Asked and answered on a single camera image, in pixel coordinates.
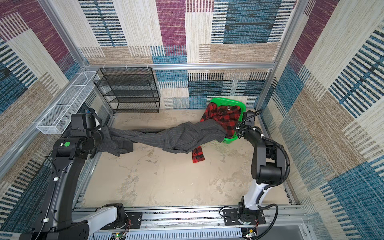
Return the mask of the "dark grey striped shirt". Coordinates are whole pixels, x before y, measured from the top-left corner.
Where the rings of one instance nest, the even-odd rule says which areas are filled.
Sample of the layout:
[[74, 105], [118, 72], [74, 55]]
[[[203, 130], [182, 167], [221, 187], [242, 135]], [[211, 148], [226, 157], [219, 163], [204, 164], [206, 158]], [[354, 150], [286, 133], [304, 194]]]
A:
[[97, 153], [107, 152], [119, 157], [134, 151], [133, 144], [140, 143], [165, 152], [188, 154], [211, 141], [222, 142], [227, 131], [216, 121], [207, 120], [193, 124], [186, 122], [169, 129], [120, 130], [107, 128], [109, 139], [96, 148]]

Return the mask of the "green plastic basket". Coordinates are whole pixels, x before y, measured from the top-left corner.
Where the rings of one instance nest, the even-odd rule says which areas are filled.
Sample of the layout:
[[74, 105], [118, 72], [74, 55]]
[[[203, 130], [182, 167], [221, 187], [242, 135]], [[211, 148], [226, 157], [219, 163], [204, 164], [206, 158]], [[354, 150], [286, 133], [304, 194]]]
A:
[[[239, 101], [235, 101], [235, 100], [231, 100], [231, 99], [226, 99], [226, 98], [221, 98], [221, 97], [217, 97], [217, 98], [213, 98], [210, 103], [216, 103], [218, 106], [239, 106], [241, 107], [242, 109], [242, 113], [241, 113], [241, 116], [238, 120], [238, 123], [240, 123], [242, 120], [243, 120], [243, 112], [246, 110], [246, 106], [242, 103], [242, 102], [239, 102]], [[238, 137], [236, 136], [236, 131], [235, 131], [235, 135], [233, 138], [225, 138], [223, 140], [223, 143], [225, 144], [230, 144], [232, 142], [234, 142], [235, 140], [237, 140]]]

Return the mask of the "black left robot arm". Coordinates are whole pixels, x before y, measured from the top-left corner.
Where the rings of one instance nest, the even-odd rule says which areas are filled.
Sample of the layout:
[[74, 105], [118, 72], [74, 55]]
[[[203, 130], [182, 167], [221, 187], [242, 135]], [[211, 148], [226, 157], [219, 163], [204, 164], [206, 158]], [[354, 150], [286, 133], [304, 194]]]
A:
[[71, 116], [70, 136], [58, 139], [49, 156], [53, 169], [38, 218], [28, 233], [20, 235], [21, 240], [86, 240], [105, 226], [127, 225], [122, 204], [105, 205], [77, 222], [72, 219], [73, 200], [85, 161], [109, 139], [109, 129], [102, 126], [96, 113]]

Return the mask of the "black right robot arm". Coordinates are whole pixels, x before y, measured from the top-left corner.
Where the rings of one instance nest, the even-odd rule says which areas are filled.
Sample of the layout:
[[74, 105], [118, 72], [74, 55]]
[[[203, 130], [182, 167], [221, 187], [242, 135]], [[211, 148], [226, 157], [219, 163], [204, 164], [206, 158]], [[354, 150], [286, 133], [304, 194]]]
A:
[[253, 178], [249, 191], [238, 204], [238, 217], [241, 224], [251, 224], [258, 220], [267, 193], [271, 188], [284, 183], [290, 173], [290, 159], [284, 147], [266, 137], [262, 130], [255, 126], [255, 120], [263, 111], [243, 112], [236, 125], [238, 139], [244, 138], [253, 147], [251, 175]]

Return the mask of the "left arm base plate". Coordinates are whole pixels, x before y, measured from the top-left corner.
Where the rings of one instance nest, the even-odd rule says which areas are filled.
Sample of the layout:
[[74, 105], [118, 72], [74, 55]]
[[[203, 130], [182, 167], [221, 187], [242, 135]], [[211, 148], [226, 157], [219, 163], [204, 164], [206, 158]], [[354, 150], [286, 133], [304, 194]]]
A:
[[125, 213], [125, 217], [107, 224], [101, 230], [130, 230], [139, 229], [142, 224], [142, 212]]

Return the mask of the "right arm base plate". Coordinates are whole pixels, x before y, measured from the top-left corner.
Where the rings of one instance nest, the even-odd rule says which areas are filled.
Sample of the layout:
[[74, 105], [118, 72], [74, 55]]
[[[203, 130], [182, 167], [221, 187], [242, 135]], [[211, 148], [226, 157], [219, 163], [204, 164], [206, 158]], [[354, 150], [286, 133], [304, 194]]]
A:
[[262, 210], [223, 209], [222, 214], [226, 226], [266, 224]]

